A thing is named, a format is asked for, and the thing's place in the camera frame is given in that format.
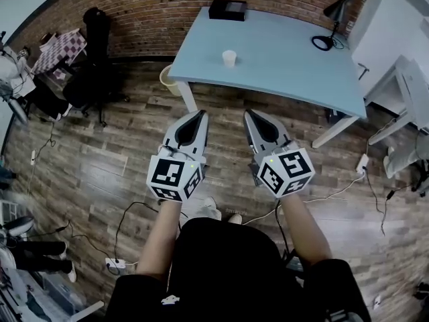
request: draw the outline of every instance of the black pants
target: black pants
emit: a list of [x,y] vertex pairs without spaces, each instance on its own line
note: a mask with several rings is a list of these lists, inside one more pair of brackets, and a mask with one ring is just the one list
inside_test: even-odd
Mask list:
[[58,114],[67,111],[68,102],[58,98],[50,88],[36,76],[33,79],[36,88],[25,96],[25,99],[33,103],[38,109],[50,117],[56,119]]
[[45,255],[60,255],[65,249],[64,242],[31,242],[21,241],[15,244],[8,240],[7,245],[15,258],[18,270],[34,272],[70,273],[72,262],[70,260],[54,260]]

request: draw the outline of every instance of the table leg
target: table leg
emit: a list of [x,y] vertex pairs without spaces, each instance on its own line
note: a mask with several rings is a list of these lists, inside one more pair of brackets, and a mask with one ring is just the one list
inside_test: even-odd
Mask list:
[[186,81],[178,81],[177,87],[179,88],[180,94],[182,95],[183,101],[185,102],[188,111],[198,111],[198,109],[196,108],[194,95],[192,95],[192,91],[190,90],[189,84]]
[[383,138],[386,138],[388,135],[391,135],[393,132],[401,129],[402,127],[404,127],[405,125],[407,125],[412,121],[413,121],[412,116],[408,112],[405,112],[401,117],[399,117],[396,120],[396,123],[389,126],[387,129],[383,130],[378,135],[371,137],[368,142],[369,145],[372,146],[373,144],[376,144],[377,142],[381,141]]
[[328,130],[326,130],[322,135],[320,135],[317,139],[313,141],[312,147],[313,148],[319,148],[323,144],[327,143],[331,138],[338,135],[342,130],[344,130],[346,127],[352,125],[356,120],[358,120],[359,117],[355,116],[345,116],[341,118],[338,122],[336,122],[332,127],[330,127]]

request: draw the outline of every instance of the floor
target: floor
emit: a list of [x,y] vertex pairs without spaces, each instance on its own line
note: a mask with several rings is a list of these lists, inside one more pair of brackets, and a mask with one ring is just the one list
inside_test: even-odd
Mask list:
[[[121,65],[125,76],[123,92],[131,102],[113,103],[105,109],[108,124],[102,128],[96,111],[85,118],[72,111],[53,129],[54,147],[46,146],[36,166],[27,195],[32,167],[31,152],[49,138],[51,123],[36,117],[27,129],[14,124],[6,148],[6,163],[19,174],[11,186],[13,196],[35,216],[40,233],[71,221],[74,234],[85,234],[94,246],[113,256],[115,233],[132,201],[156,207],[145,185],[151,155],[163,139],[167,127],[185,114],[185,106],[159,83],[166,64]],[[290,135],[305,147],[313,161],[316,176],[302,194],[304,200],[325,197],[346,187],[357,178],[355,167],[365,151],[366,140],[391,116],[369,108],[369,120],[352,125],[318,150],[312,140],[326,128],[324,109],[241,89],[195,85],[199,108],[210,116],[206,157],[209,168],[204,182],[194,193],[189,206],[212,196],[223,217],[240,213],[244,221],[273,209],[274,199],[263,188],[255,188],[247,167],[252,153],[243,129],[243,111],[254,108],[279,118]],[[386,144],[413,142],[416,130],[406,128],[383,144],[369,147],[369,178],[378,197],[379,208],[391,188],[410,183],[409,170],[387,179],[382,169]],[[397,192],[389,201],[384,223],[376,211],[375,199],[366,180],[356,182],[336,199],[309,203],[308,207],[330,242],[333,254],[349,262],[368,306],[380,294],[381,306],[369,308],[374,321],[413,321],[420,310],[412,297],[413,287],[426,273],[429,251],[429,214],[427,200],[410,188]],[[125,216],[118,237],[118,257],[137,261],[154,222],[155,213],[141,205]],[[284,245],[273,215],[253,226],[266,232],[279,249]],[[67,240],[71,258],[76,262],[76,287],[90,303],[109,301],[115,284],[104,263],[106,255],[94,250],[84,237],[70,239],[71,228],[46,239]]]

